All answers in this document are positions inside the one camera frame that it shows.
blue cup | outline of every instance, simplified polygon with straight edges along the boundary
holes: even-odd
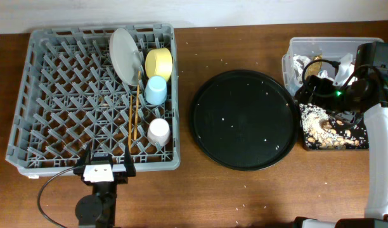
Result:
[[[149,79],[146,89],[145,98],[151,105],[161,105],[167,98],[167,83],[161,76],[153,76]]]

wooden tabletop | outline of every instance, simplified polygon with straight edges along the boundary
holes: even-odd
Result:
[[[283,82],[281,57],[292,37],[379,37],[388,22],[263,25],[176,29],[181,164],[143,172],[118,187],[119,227],[242,227],[285,223],[296,216],[337,221],[362,217],[368,197],[367,151],[305,151],[298,142],[277,165],[255,172],[225,168],[195,144],[188,108],[209,78],[233,69],[263,72]],[[53,227],[36,207],[47,180],[28,179],[6,162],[29,34],[0,35],[0,227]],[[76,203],[91,188],[79,177],[53,181],[42,196],[45,212],[77,227]]]

dish rack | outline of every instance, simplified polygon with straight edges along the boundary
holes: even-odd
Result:
[[[136,88],[123,83],[110,59],[109,39],[126,29],[139,47],[142,64],[151,49],[168,48],[173,69],[167,100],[150,105],[143,97],[147,78]],[[129,109],[138,115],[137,140],[131,139],[136,170],[173,170],[179,166],[177,47],[168,24],[52,28],[30,35],[6,160],[30,178],[52,176],[74,166],[87,146],[92,153],[110,153],[114,172],[124,170]],[[152,145],[146,138],[150,121],[164,118],[172,140]]]

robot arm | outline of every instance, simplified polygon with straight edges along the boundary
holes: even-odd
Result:
[[[339,63],[321,60],[337,68]],[[355,71],[357,80],[335,87],[328,79],[312,75],[305,79],[295,97],[312,103],[349,126],[363,115],[370,143],[370,193],[365,218],[342,219],[335,223],[303,220],[301,228],[388,227],[388,44],[374,42],[358,48]]]
[[[370,193],[366,218],[388,216],[388,107],[377,104],[365,112],[370,142]]]

cable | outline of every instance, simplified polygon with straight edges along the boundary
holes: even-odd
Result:
[[[366,65],[361,65],[361,66],[357,67],[357,68],[353,71],[353,73],[349,76],[349,78],[347,78],[347,80],[346,80],[346,82],[344,83],[344,85],[340,88],[340,91],[344,92],[345,89],[346,89],[346,87],[347,87],[347,85],[348,85],[348,83],[349,83],[349,81],[357,74],[357,72],[358,72],[359,70],[364,69],[364,68],[372,69],[372,70],[376,73],[378,79],[381,80],[381,81],[385,84],[385,86],[387,86],[387,88],[388,88],[388,81],[386,81],[386,79],[385,79],[384,76],[381,74],[381,72],[377,69],[377,67],[372,66],[372,65],[367,65],[367,64],[366,64]],[[380,90],[382,91],[382,93],[383,93],[383,95],[384,95],[384,98],[388,98],[388,94],[386,94],[382,88],[380,88]]]
[[[51,219],[48,215],[45,214],[45,212],[43,211],[42,207],[41,207],[41,196],[42,196],[42,192],[44,190],[44,188],[51,182],[53,181],[56,177],[62,175],[62,174],[65,174],[67,173],[68,171],[71,171],[71,170],[74,170],[76,169],[77,167],[71,167],[71,168],[68,168],[66,170],[63,170],[61,171],[60,173],[52,176],[52,178],[50,178],[48,181],[46,181],[46,183],[44,183],[44,185],[42,186],[41,190],[39,190],[39,193],[37,194],[37,208],[39,209],[40,213],[43,215],[43,217],[45,217],[49,222],[53,223],[54,225],[57,225],[58,227],[61,227],[61,228],[66,228],[64,225],[61,225],[60,223],[54,221],[53,219]]]
[[[307,72],[307,69],[309,66],[311,66],[312,64],[314,63],[318,63],[318,62],[324,62],[324,63],[329,63],[331,64],[331,66],[333,66],[335,69],[338,69],[339,68],[339,65],[340,63],[337,62],[337,61],[330,61],[330,60],[314,60],[314,61],[311,61],[310,63],[308,63],[306,65],[306,67],[304,67],[304,70],[302,71],[302,76],[301,76],[301,80],[302,80],[302,84],[305,86],[305,88],[310,92],[312,93],[313,95],[317,96],[317,97],[321,97],[321,98],[330,98],[332,96],[336,96],[336,91],[335,92],[332,92],[330,94],[320,94],[320,93],[317,93],[315,91],[313,91],[309,85],[306,83],[306,72]]]

